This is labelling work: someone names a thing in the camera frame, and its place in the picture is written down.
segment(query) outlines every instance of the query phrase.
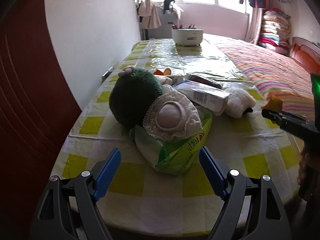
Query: green plush ball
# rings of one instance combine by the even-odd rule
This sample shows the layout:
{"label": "green plush ball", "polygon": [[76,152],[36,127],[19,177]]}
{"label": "green plush ball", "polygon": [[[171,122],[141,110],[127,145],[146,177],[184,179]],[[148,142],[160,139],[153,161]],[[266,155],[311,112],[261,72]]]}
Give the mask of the green plush ball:
{"label": "green plush ball", "polygon": [[162,95],[162,87],[147,70],[136,68],[118,78],[109,99],[116,120],[127,129],[142,126],[151,104]]}

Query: yellow checkered tablecloth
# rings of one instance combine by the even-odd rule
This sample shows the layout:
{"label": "yellow checkered tablecloth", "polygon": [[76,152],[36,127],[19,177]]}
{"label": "yellow checkered tablecloth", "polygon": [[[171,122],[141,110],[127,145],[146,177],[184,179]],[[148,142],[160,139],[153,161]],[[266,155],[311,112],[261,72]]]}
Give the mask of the yellow checkered tablecloth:
{"label": "yellow checkered tablecloth", "polygon": [[[98,89],[71,129],[52,175],[77,176],[104,160],[117,147],[122,162],[109,191],[97,205],[104,221],[117,228],[156,236],[196,236],[209,233],[222,207],[196,159],[181,176],[155,171],[143,158],[109,109],[109,96],[120,69],[165,69],[173,74],[199,73],[219,80],[224,88],[241,87],[256,100],[253,113],[240,119],[213,116],[205,145],[212,154],[245,176],[271,176],[287,203],[296,194],[298,160],[285,132],[261,116],[265,104],[255,86],[221,51],[203,41],[181,47],[172,40],[138,42],[131,54]],[[245,199],[244,223],[250,200]]]}

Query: barcode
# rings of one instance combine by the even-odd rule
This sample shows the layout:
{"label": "barcode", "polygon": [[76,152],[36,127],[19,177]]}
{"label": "barcode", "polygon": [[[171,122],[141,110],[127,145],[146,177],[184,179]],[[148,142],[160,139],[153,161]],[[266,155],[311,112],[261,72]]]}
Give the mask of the barcode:
{"label": "barcode", "polygon": [[214,96],[211,96],[210,103],[215,105],[216,102],[217,102],[217,100],[214,98]]}
{"label": "barcode", "polygon": [[207,102],[207,94],[195,91],[193,93],[193,98],[201,103]]}

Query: cardboard box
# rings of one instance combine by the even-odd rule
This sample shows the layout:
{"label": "cardboard box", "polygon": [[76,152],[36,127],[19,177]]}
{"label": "cardboard box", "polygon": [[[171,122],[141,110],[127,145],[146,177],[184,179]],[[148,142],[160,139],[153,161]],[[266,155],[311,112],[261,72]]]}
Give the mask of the cardboard box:
{"label": "cardboard box", "polygon": [[168,75],[167,77],[172,79],[172,85],[180,83],[184,80],[182,75]]}
{"label": "cardboard box", "polygon": [[185,80],[173,86],[191,101],[212,110],[216,115],[227,107],[229,93],[198,82]]}

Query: lace trim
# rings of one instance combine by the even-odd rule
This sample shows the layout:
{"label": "lace trim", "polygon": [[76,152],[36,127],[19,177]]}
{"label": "lace trim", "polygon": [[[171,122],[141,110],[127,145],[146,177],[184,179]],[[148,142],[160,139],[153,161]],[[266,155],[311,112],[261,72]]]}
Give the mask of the lace trim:
{"label": "lace trim", "polygon": [[[184,126],[184,130],[168,133],[159,130],[159,128],[157,127],[155,117],[159,111],[159,107],[167,101],[178,102],[182,107],[184,107],[187,114],[187,120]],[[169,93],[159,96],[152,103],[144,117],[143,127],[146,129],[149,135],[164,141],[171,141],[175,138],[189,138],[190,136],[195,135],[202,130],[201,120],[196,107],[185,95],[178,92],[177,90],[170,91]]]}

